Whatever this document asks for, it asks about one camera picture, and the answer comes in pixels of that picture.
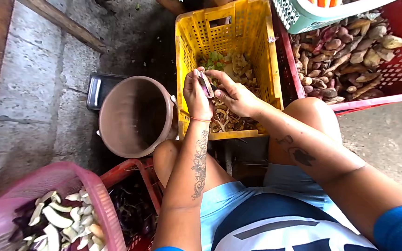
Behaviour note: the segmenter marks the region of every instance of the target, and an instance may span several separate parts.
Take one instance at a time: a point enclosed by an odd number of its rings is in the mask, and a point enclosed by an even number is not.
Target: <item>forearm tattoo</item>
[[[201,133],[201,139],[196,142],[196,153],[193,158],[192,170],[195,170],[195,184],[193,190],[195,193],[192,198],[195,200],[202,194],[202,190],[205,185],[205,159],[207,151],[207,139],[209,137],[209,131],[204,130]]]
[[[294,143],[293,137],[290,135],[286,135],[283,139],[276,139],[277,143],[280,145],[287,144],[290,145]],[[288,153],[292,155],[295,161],[300,164],[306,165],[308,167],[312,167],[313,165],[310,161],[316,160],[315,157],[311,156],[307,151],[303,150],[300,147],[290,147],[288,148]]]

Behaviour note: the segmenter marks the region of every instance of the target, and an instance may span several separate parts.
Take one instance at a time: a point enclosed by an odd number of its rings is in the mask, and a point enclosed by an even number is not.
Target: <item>orange string bracelet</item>
[[[209,122],[210,123],[210,120],[204,120],[204,119],[199,119],[199,118],[195,118],[195,117],[190,117],[191,119],[194,119],[194,120],[198,120],[198,121],[202,121],[202,122]]]

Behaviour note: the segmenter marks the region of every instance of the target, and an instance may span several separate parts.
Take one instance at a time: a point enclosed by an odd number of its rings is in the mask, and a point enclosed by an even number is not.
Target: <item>yellow plastic crate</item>
[[[210,27],[210,22],[231,17],[231,23]],[[178,123],[181,139],[187,131],[190,116],[182,89],[188,72],[198,67],[199,58],[209,52],[222,54],[236,49],[251,58],[260,97],[272,106],[283,109],[280,77],[277,64],[271,7],[267,0],[238,0],[226,5],[181,14],[176,19],[176,69],[178,94]],[[209,140],[264,136],[257,130],[209,134]]]

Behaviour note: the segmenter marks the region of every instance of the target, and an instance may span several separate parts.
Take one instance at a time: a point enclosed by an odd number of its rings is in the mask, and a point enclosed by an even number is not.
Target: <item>hand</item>
[[[264,101],[256,97],[244,85],[233,82],[225,72],[209,70],[205,73],[221,82],[218,88],[225,91],[216,90],[215,96],[238,116],[254,117],[264,108]]]
[[[191,117],[210,120],[214,114],[214,106],[212,102],[207,99],[198,81],[199,71],[204,71],[204,67],[198,67],[198,69],[187,73],[182,94],[184,95]]]

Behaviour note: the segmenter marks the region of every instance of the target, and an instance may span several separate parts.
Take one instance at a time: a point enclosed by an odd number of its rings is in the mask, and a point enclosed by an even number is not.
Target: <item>shorts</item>
[[[233,209],[248,198],[266,192],[290,196],[309,203],[359,234],[322,187],[300,167],[270,163],[263,187],[247,188],[241,182],[235,181],[203,193],[201,203],[202,250],[209,251],[212,248],[215,230]]]

